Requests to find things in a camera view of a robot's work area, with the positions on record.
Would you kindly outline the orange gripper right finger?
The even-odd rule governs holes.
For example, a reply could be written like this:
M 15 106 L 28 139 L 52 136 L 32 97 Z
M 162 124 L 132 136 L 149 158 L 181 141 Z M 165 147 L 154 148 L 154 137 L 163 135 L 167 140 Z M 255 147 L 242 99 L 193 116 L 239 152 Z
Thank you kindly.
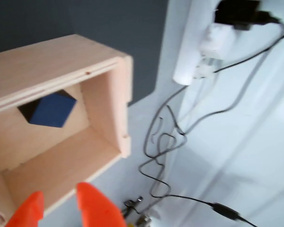
M 76 186 L 77 205 L 84 227 L 125 227 L 120 209 L 93 185 L 81 182 Z

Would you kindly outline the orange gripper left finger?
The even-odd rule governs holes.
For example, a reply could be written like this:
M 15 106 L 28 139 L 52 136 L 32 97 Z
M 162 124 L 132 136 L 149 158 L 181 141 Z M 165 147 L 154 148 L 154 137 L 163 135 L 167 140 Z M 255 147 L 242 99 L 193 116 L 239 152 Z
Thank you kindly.
M 32 193 L 16 210 L 6 227 L 38 227 L 44 217 L 44 194 Z

